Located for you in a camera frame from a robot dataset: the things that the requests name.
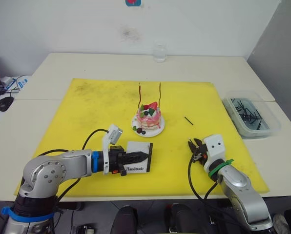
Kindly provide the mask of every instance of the white plate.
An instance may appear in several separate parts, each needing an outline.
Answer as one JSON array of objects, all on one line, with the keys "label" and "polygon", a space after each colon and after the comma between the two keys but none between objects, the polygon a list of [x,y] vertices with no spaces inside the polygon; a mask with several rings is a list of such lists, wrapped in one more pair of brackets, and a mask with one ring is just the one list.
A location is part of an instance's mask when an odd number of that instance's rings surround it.
[{"label": "white plate", "polygon": [[[136,127],[139,126],[136,115],[134,115],[134,117],[132,118],[131,130],[132,130],[133,126],[136,126]],[[141,137],[153,137],[153,136],[155,137],[163,131],[164,127],[165,127],[165,120],[164,120],[163,116],[161,115],[161,128],[157,128],[155,130],[145,130],[144,135],[142,133],[137,133],[137,131],[134,131],[134,132]]]}]

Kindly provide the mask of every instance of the computer mouse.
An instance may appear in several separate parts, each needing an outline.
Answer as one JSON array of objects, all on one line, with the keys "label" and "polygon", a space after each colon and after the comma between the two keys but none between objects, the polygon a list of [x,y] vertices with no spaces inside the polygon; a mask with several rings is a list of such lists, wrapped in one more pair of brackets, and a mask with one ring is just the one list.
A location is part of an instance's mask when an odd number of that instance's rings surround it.
[{"label": "computer mouse", "polygon": [[0,99],[0,111],[6,111],[13,103],[14,97],[5,97]]}]

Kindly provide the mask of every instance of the small box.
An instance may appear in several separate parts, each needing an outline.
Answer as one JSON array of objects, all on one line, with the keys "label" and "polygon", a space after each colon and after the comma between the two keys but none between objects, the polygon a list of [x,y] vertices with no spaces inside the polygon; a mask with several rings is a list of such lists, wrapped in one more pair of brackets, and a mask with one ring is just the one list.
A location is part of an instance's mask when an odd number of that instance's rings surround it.
[{"label": "small box", "polygon": [[127,6],[140,6],[141,0],[125,0]]},{"label": "small box", "polygon": [[126,153],[132,152],[144,152],[148,154],[148,158],[143,160],[142,162],[131,163],[124,165],[125,170],[128,173],[146,173],[150,172],[150,165],[151,165],[151,157],[152,157],[152,147],[153,143],[148,142],[136,142],[136,141],[129,141],[127,143],[127,150]]},{"label": "small box", "polygon": [[262,138],[281,129],[276,116],[255,92],[228,92],[223,104],[242,138]]}]

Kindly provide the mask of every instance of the strawberry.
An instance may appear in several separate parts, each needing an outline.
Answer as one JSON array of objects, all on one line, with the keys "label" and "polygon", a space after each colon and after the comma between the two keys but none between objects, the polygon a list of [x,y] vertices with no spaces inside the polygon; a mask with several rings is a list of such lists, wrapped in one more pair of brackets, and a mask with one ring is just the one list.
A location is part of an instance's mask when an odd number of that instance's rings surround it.
[{"label": "strawberry", "polygon": [[151,109],[153,109],[153,110],[156,110],[156,109],[157,109],[157,102],[155,101],[155,102],[149,104],[149,105],[148,105],[148,108],[151,108]]}]

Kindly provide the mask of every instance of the blue ring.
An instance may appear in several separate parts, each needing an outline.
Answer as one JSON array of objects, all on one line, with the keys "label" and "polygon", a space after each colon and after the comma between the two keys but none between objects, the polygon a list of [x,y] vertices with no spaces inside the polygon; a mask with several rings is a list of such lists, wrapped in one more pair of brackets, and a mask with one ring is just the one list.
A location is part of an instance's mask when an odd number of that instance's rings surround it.
[{"label": "blue ring", "polygon": [[92,163],[92,172],[93,173],[96,173],[96,172],[98,172],[98,158],[99,158],[98,151],[92,152],[91,158],[93,160],[93,163]]},{"label": "blue ring", "polygon": [[21,223],[40,222],[40,221],[50,219],[54,216],[54,213],[51,213],[51,214],[38,216],[38,217],[22,217],[13,213],[13,211],[8,206],[3,207],[3,209],[1,210],[1,213],[3,213],[4,215],[9,215],[13,220],[17,222],[21,222]]}]

